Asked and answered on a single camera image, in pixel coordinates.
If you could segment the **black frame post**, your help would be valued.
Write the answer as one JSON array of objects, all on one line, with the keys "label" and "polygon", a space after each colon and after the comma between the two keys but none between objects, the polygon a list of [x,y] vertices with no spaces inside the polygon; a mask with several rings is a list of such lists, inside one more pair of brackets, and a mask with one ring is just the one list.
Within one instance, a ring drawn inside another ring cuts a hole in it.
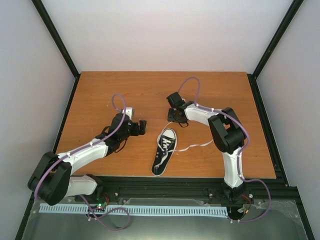
[{"label": "black frame post", "polygon": [[54,41],[55,45],[57,46],[59,52],[61,53],[66,65],[68,66],[72,76],[75,80],[78,80],[80,77],[80,73],[77,70],[74,61],[72,60],[55,24],[53,23],[45,5],[43,4],[42,0],[31,0],[33,3],[36,11],[38,12],[40,18],[42,19],[46,29],[48,30],[52,40]]},{"label": "black frame post", "polygon": [[260,58],[257,66],[255,67],[252,73],[252,77],[254,80],[258,79],[259,75],[261,74],[262,70],[264,69],[265,65],[267,64],[272,53],[276,49],[278,43],[282,39],[283,35],[285,34],[287,28],[289,27],[290,23],[294,19],[296,13],[300,9],[303,2],[304,0],[293,0],[292,3],[290,4],[288,10],[286,11],[284,17],[282,18],[279,26],[277,27],[273,37],[271,38],[267,48],[265,49],[262,57]]}]

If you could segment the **black aluminium frame rail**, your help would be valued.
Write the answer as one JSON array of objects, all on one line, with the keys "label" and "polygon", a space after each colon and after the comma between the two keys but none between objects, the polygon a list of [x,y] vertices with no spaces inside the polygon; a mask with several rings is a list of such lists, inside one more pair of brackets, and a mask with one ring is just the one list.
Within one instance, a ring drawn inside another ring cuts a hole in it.
[{"label": "black aluminium frame rail", "polygon": [[80,196],[92,204],[110,201],[120,203],[131,198],[151,199],[194,199],[222,206],[240,206],[248,200],[252,202],[269,198],[295,200],[300,202],[296,187],[286,186],[282,179],[267,179],[266,187],[259,182],[244,183],[231,190],[221,178],[174,178],[174,177],[95,177],[97,187],[93,193],[85,193],[82,187],[72,193],[79,202]]}]

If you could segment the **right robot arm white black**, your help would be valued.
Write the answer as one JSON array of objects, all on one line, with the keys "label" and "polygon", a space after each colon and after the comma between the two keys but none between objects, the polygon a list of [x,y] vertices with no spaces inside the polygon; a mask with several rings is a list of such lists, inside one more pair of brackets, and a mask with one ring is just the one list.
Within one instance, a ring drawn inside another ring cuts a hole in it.
[{"label": "right robot arm white black", "polygon": [[168,120],[181,124],[195,121],[209,126],[216,148],[222,152],[224,163],[223,194],[232,201],[244,191],[242,151],[248,133],[244,130],[234,110],[230,107],[216,109],[193,101],[186,102],[178,92],[167,98],[170,105]]}]

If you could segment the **left black frame post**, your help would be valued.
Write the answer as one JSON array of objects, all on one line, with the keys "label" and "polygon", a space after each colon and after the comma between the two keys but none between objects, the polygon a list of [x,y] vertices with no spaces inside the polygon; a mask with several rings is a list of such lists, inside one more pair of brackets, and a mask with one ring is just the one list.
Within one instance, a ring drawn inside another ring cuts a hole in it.
[{"label": "left black frame post", "polygon": [[75,80],[78,80],[80,77],[80,73],[77,70],[74,61],[72,60],[55,24],[53,23],[45,5],[43,4],[42,0],[31,0],[33,3],[36,11],[38,12],[40,18],[42,19],[46,29],[48,30],[52,40],[54,41],[55,45],[57,46],[59,52],[61,53],[66,65],[68,66],[72,76]]}]

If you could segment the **right black frame post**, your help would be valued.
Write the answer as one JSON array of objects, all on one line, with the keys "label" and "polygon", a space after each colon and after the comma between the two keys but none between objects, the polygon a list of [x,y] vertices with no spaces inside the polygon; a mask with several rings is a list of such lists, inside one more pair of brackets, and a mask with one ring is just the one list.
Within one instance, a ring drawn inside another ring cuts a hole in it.
[{"label": "right black frame post", "polygon": [[273,37],[271,38],[267,48],[265,49],[262,57],[260,58],[257,66],[255,67],[252,73],[252,77],[254,80],[258,79],[259,75],[261,74],[262,70],[264,69],[265,65],[267,64],[272,53],[276,49],[278,43],[282,39],[283,35],[285,34],[287,28],[289,27],[290,23],[294,19],[296,13],[300,9],[303,2],[304,0],[293,0],[292,3],[290,4],[288,10],[286,11],[284,17],[282,18],[279,26],[277,27]]}]

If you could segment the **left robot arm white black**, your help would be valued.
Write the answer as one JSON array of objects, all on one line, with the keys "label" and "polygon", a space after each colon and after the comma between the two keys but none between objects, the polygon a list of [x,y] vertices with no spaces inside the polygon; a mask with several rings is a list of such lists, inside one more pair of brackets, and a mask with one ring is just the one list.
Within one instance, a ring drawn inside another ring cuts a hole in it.
[{"label": "left robot arm white black", "polygon": [[74,172],[89,163],[121,151],[131,136],[144,135],[147,122],[132,121],[129,112],[118,113],[111,125],[90,142],[76,149],[55,154],[46,152],[40,159],[27,187],[36,199],[54,206],[65,197],[84,195],[92,201],[103,198],[103,182],[92,174],[74,176]]}]

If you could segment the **white shoelace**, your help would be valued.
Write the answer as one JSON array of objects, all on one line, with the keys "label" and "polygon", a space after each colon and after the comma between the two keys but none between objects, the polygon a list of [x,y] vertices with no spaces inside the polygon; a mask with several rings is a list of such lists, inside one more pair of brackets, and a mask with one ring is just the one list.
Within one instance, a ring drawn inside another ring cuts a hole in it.
[{"label": "white shoelace", "polygon": [[177,134],[172,128],[167,128],[171,123],[173,122],[168,122],[157,136],[156,142],[159,150],[157,150],[156,157],[160,157],[161,161],[166,160],[168,156],[172,155],[174,152],[184,152],[193,147],[206,147],[213,142],[213,140],[210,140],[203,144],[191,144],[183,149],[176,149],[178,143]]}]

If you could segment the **black white sneaker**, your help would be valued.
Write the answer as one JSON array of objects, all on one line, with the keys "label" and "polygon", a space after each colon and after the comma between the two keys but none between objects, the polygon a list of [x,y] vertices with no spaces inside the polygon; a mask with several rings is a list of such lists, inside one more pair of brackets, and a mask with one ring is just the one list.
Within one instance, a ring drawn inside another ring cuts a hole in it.
[{"label": "black white sneaker", "polygon": [[151,172],[154,176],[161,176],[177,147],[177,134],[171,128],[164,129],[157,138],[157,149]]}]

